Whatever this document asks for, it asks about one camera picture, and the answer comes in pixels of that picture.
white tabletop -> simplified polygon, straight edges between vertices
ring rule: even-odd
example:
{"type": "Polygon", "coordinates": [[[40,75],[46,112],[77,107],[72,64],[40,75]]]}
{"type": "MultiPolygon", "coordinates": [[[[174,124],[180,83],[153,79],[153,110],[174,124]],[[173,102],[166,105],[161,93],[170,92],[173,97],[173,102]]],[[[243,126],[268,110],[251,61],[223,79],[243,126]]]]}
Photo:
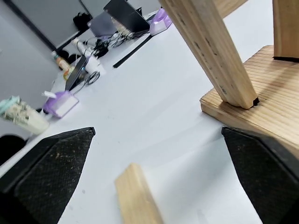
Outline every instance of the white tabletop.
{"type": "MultiPolygon", "coordinates": [[[[225,19],[243,61],[273,44],[271,2],[249,0],[225,19]]],[[[41,139],[93,126],[59,224],[120,224],[114,180],[131,162],[142,166],[166,224],[261,224],[221,137],[222,123],[201,112],[199,99],[212,85],[175,26],[117,69],[111,66],[118,58],[102,61],[107,74],[80,91],[80,103],[1,166],[0,175],[41,139]]]]}

wooden board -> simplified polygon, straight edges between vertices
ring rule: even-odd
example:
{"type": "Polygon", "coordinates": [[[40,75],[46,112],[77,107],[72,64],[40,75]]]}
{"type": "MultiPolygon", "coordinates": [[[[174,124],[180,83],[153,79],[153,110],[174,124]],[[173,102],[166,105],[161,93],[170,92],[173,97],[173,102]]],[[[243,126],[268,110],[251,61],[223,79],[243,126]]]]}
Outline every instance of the wooden board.
{"type": "Polygon", "coordinates": [[[225,18],[248,0],[214,0],[222,18],[225,18]]]}
{"type": "Polygon", "coordinates": [[[160,0],[224,102],[249,109],[257,94],[211,0],[160,0]]]}
{"type": "Polygon", "coordinates": [[[163,223],[139,165],[130,164],[115,186],[124,224],[163,223]]]}
{"type": "Polygon", "coordinates": [[[298,11],[298,0],[273,0],[275,57],[299,58],[298,11]]]}
{"type": "Polygon", "coordinates": [[[200,100],[201,109],[229,126],[275,137],[299,159],[299,64],[272,57],[273,46],[266,46],[244,63],[258,106],[233,107],[213,89],[200,100]]]}

black bag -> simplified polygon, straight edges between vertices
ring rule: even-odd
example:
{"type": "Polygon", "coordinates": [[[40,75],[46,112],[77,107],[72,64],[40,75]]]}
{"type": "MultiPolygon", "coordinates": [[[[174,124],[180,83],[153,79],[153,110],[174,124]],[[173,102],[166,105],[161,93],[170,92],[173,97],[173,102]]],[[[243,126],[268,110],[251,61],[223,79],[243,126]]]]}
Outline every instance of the black bag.
{"type": "Polygon", "coordinates": [[[92,17],[86,13],[78,13],[73,18],[74,24],[79,31],[85,32],[88,30],[88,22],[92,19],[92,17]]]}

gray wall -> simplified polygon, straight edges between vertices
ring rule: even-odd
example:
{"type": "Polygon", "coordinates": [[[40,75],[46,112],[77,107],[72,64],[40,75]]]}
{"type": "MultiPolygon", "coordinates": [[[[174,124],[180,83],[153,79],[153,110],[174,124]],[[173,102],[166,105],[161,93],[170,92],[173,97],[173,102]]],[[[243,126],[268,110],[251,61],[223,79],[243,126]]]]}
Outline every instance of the gray wall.
{"type": "MultiPolygon", "coordinates": [[[[90,13],[95,17],[103,12],[104,6],[110,0],[82,0],[86,5],[90,13]]],[[[128,2],[134,7],[139,8],[142,7],[143,15],[156,11],[160,8],[160,3],[158,0],[128,0],[128,2]]]]}
{"type": "MultiPolygon", "coordinates": [[[[0,0],[0,100],[20,95],[33,108],[43,105],[44,90],[50,90],[59,69],[50,50],[0,0]]],[[[0,119],[0,136],[29,133],[0,119]]]]}
{"type": "Polygon", "coordinates": [[[12,0],[12,2],[57,47],[77,28],[73,17],[84,12],[78,0],[12,0]]]}

black cable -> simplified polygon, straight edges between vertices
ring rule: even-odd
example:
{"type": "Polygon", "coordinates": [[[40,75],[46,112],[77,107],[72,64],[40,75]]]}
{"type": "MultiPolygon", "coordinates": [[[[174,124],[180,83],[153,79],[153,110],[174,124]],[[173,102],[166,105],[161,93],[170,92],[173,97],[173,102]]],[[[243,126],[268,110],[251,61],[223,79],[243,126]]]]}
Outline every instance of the black cable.
{"type": "Polygon", "coordinates": [[[73,93],[73,95],[77,94],[78,92],[80,92],[84,86],[89,86],[94,84],[100,77],[100,72],[99,71],[95,71],[94,73],[92,73],[90,76],[87,77],[87,79],[84,81],[83,86],[78,89],[76,92],[73,93]]]}

